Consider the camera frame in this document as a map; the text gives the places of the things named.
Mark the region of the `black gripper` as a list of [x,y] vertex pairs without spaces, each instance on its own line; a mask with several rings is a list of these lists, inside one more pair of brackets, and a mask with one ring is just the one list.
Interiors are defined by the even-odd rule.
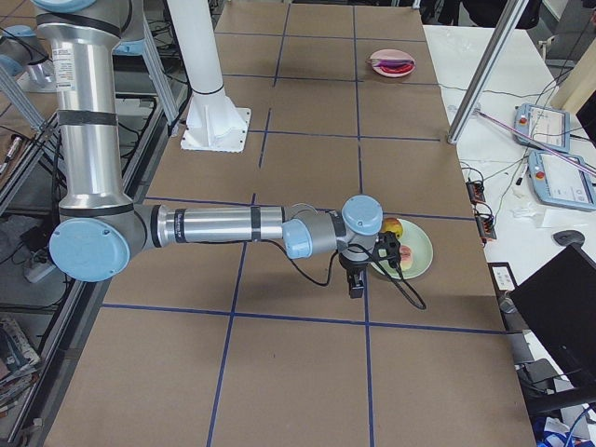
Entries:
[[362,298],[365,290],[363,272],[369,264],[369,255],[362,251],[342,251],[339,262],[346,271],[349,297]]

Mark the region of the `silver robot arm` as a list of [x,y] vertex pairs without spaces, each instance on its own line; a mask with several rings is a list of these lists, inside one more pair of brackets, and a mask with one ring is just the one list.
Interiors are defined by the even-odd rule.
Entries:
[[141,34],[139,1],[38,1],[36,22],[49,41],[67,192],[49,250],[72,278],[104,281],[138,253],[173,243],[283,242],[288,258],[335,252],[349,294],[364,291],[383,219],[380,204],[353,196],[339,211],[292,207],[171,210],[126,195],[118,148],[114,50]]

